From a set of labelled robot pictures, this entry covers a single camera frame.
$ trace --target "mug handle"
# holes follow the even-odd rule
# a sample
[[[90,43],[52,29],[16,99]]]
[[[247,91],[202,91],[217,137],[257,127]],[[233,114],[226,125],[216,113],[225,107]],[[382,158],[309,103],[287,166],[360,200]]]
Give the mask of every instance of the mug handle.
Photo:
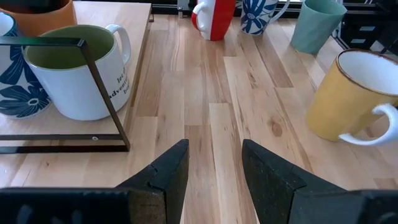
[[[115,32],[119,32],[120,40],[122,42],[123,64],[124,66],[126,66],[131,57],[131,45],[130,45],[129,34],[127,34],[126,29],[121,25],[110,24],[106,26],[105,29],[111,31],[112,34],[114,34]]]
[[[290,4],[290,0],[286,0],[285,5],[283,6],[283,8],[278,12],[278,14],[276,14],[269,22],[268,24],[270,24],[271,22],[275,22],[277,19],[279,19],[279,17],[285,13],[286,9],[288,8]]]
[[[197,4],[193,8],[193,11],[192,11],[192,16],[191,16],[192,24],[193,24],[194,28],[196,28],[200,32],[206,32],[206,27],[205,27],[205,25],[199,26],[198,15],[199,15],[200,11],[202,11],[206,8],[207,8],[207,5],[205,4],[205,2],[201,2],[201,3]]]
[[[398,110],[395,107],[393,107],[391,104],[387,103],[387,104],[376,106],[372,110],[372,113],[373,114],[386,114],[389,119],[390,126],[388,127],[388,130],[386,131],[386,133],[384,133],[381,137],[379,137],[377,139],[365,141],[365,140],[357,139],[357,138],[353,137],[351,134],[340,134],[339,138],[346,142],[349,142],[352,144],[357,144],[360,146],[378,146],[378,145],[387,143],[389,141],[392,141],[394,139],[398,139]]]

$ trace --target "wood grain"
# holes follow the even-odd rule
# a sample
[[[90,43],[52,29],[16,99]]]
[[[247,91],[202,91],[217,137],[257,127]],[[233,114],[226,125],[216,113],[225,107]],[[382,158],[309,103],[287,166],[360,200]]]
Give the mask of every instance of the wood grain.
[[[121,18],[112,12],[98,23],[115,17]],[[155,15],[130,118],[131,152],[1,155],[0,186],[112,187],[188,138],[181,223],[252,224],[241,163],[242,140],[250,138],[348,190],[398,189],[398,144],[358,147],[308,130],[303,115],[342,49],[329,39],[318,55],[295,51],[294,23],[279,19],[251,37],[235,18],[224,41],[207,42],[189,19]],[[379,136],[387,125],[382,118],[361,137]]]

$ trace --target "red and white mug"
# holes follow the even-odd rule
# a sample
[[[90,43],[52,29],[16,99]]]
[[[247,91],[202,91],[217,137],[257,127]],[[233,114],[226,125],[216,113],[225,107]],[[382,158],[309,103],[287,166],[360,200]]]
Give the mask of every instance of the red and white mug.
[[[198,0],[192,24],[206,40],[222,40],[231,23],[236,0]]]

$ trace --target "wooden table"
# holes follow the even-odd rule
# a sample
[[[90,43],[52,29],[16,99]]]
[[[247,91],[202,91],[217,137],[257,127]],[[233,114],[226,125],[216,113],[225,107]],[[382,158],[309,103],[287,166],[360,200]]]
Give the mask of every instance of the wooden table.
[[[91,24],[106,27],[109,24],[121,24],[129,34],[132,55],[127,65],[127,74],[130,85],[133,86],[130,100],[118,111],[119,119],[128,128],[128,118],[132,111],[138,83],[138,71],[141,65],[141,56],[147,34],[147,23],[150,14],[150,4],[139,3],[110,3],[110,2],[74,2],[76,16],[79,24]],[[75,121],[64,117],[58,112],[54,104],[51,104],[42,113],[29,119],[7,119],[0,115],[0,135],[45,135],[45,134],[118,134],[113,120],[108,117],[99,121]],[[23,141],[0,142],[5,145],[48,145],[48,141]],[[82,142],[62,141],[61,144],[81,144]],[[103,142],[86,141],[87,144],[104,144]],[[52,141],[51,145],[57,145],[59,141]]]
[[[124,9],[121,21],[133,23]],[[99,10],[111,13],[101,17],[104,24],[115,17]],[[241,162],[249,138],[343,188],[398,189],[397,144],[353,146],[307,129],[305,110],[342,49],[330,38],[316,56],[296,52],[289,45],[294,24],[279,19],[253,37],[234,18],[224,41],[208,42],[189,18],[155,15],[128,133],[131,152],[2,155],[0,185],[113,187],[188,138],[182,223],[252,224]],[[381,119],[361,135],[386,127]]]

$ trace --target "cup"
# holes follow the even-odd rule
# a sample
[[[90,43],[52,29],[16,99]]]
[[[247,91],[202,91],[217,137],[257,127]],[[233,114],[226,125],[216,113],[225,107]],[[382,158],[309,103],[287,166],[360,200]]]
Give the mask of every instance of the cup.
[[[331,141],[376,146],[398,139],[398,63],[364,50],[345,50],[323,79],[305,119],[318,136]],[[352,136],[382,115],[389,128],[369,141]]]
[[[306,0],[294,29],[292,46],[299,52],[317,54],[346,12],[334,0]]]
[[[114,33],[119,32],[120,53]],[[129,99],[131,86],[125,66],[131,56],[126,30],[119,25],[77,25],[47,32],[42,37],[78,37],[87,41],[115,110]],[[80,50],[74,47],[27,47],[25,59],[55,107],[64,116],[92,121],[109,116],[105,102]]]
[[[0,12],[14,17],[23,35],[33,37],[50,30],[77,25],[73,1],[58,1],[58,9],[45,13],[36,13],[32,9],[9,4],[0,4]]]
[[[0,36],[18,35],[14,18],[0,13]],[[28,118],[49,104],[49,96],[24,60],[22,46],[0,46],[0,113],[8,118]]]
[[[245,34],[261,35],[268,24],[283,15],[290,4],[290,0],[286,0],[283,8],[273,17],[277,3],[278,0],[243,0],[241,30]]]
[[[222,40],[235,11],[236,0],[198,0],[192,24],[205,40]]]

